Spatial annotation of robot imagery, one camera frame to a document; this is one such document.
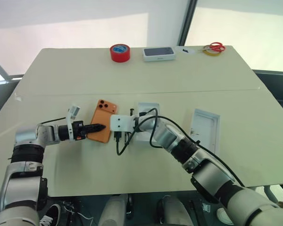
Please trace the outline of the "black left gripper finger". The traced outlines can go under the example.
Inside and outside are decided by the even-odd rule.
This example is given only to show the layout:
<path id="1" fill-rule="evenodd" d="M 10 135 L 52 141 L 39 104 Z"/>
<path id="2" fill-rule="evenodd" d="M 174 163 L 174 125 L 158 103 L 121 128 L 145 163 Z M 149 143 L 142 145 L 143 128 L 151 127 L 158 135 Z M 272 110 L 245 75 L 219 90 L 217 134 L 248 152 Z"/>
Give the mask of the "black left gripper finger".
<path id="1" fill-rule="evenodd" d="M 85 125 L 85 129 L 86 129 L 86 130 L 103 130 L 103 129 L 105 129 L 105 128 L 106 128 L 105 125 L 102 125 L 102 124 L 99 124 L 99 123 L 90 124 L 90 125 Z"/>
<path id="2" fill-rule="evenodd" d="M 100 132 L 102 130 L 104 130 L 104 128 L 87 128 L 85 130 L 85 134 L 88 135 L 88 134 L 91 134 L 91 133 Z"/>

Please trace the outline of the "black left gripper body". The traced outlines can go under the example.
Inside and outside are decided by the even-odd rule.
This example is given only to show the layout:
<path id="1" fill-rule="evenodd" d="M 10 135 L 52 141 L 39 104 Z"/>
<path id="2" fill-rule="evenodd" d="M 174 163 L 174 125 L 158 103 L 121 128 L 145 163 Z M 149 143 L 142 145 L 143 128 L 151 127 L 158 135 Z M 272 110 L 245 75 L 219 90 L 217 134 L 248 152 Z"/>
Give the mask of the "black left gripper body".
<path id="1" fill-rule="evenodd" d="M 73 137 L 75 141 L 86 139 L 83 121 L 74 121 L 72 123 Z"/>

